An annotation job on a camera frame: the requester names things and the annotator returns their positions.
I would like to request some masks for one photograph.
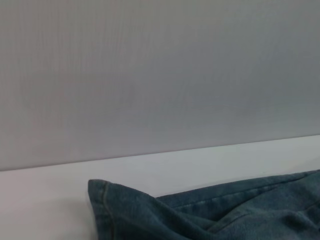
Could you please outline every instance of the wall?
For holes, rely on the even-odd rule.
[[[319,11],[3,0],[0,169],[319,134]]]

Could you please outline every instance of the blue denim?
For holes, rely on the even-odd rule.
[[[158,198],[90,180],[88,193],[99,240],[320,240],[320,171]]]

